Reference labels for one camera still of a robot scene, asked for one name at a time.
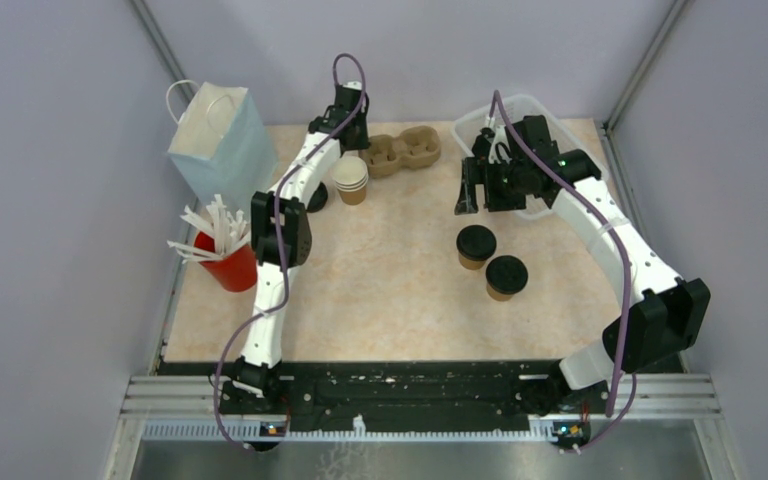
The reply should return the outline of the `stack of paper cups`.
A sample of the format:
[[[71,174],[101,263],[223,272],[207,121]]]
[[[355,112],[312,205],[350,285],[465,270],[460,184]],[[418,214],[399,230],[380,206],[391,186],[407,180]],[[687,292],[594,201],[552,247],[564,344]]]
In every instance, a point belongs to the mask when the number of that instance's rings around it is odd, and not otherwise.
[[[369,173],[367,164],[358,156],[343,156],[332,169],[331,177],[343,203],[355,206],[366,199]]]

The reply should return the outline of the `brown cardboard cup carrier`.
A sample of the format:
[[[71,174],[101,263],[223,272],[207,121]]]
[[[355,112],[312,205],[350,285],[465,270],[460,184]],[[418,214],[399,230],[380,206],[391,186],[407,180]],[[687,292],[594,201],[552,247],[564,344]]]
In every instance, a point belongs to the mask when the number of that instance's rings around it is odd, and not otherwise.
[[[411,127],[396,136],[375,135],[369,142],[359,154],[372,178],[388,177],[403,169],[428,168],[442,154],[439,134],[430,126]]]

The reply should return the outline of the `stack of black lids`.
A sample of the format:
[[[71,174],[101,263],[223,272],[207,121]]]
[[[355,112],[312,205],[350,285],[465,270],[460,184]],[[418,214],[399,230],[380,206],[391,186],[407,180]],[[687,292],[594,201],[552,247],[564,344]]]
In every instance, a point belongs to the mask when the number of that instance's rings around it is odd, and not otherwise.
[[[328,200],[329,193],[327,186],[320,182],[306,205],[306,211],[308,213],[319,212],[327,205]]]

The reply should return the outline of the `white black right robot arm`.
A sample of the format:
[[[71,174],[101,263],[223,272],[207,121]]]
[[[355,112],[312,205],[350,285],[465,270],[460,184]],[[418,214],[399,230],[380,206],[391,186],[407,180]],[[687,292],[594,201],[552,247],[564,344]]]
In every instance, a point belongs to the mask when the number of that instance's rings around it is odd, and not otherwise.
[[[603,170],[582,148],[562,149],[545,115],[505,124],[485,118],[462,161],[455,212],[522,210],[533,197],[564,220],[609,280],[620,315],[601,337],[556,361],[538,385],[540,399],[572,412],[601,382],[618,384],[695,345],[711,292],[667,265],[617,206]]]

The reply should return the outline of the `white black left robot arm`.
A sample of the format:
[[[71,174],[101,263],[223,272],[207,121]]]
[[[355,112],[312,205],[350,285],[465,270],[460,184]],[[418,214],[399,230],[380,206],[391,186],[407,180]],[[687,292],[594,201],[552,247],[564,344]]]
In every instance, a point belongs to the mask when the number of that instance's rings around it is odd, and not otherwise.
[[[251,247],[257,263],[252,318],[245,323],[247,338],[223,388],[241,391],[257,413],[274,410],[281,397],[277,368],[285,308],[294,277],[312,250],[308,205],[343,153],[368,144],[368,103],[364,81],[336,84],[334,102],[310,122],[287,170],[252,198]]]

